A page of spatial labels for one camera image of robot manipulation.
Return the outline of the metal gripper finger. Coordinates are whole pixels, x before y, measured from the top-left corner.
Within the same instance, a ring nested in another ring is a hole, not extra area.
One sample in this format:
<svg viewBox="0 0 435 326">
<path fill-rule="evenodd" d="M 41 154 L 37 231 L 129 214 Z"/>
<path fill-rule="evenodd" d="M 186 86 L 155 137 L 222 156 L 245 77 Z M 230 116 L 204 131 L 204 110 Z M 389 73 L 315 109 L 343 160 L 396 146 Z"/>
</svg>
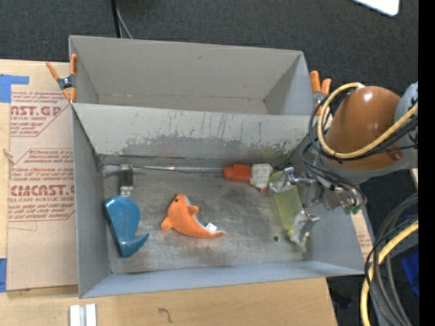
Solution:
<svg viewBox="0 0 435 326">
<path fill-rule="evenodd" d="M 290 231 L 290 240 L 294 244 L 301 245 L 318 221 L 319 217 L 311 210 L 302 209 L 295 216 L 293 229 Z"/>
<path fill-rule="evenodd" d="M 308 177 L 297 177 L 294 174 L 294 168 L 289 166 L 273 173 L 268 180 L 268 191 L 272 194 L 281 194 L 290 191 L 293 187 L 303 185 L 311 187 L 316 180 Z"/>
</svg>

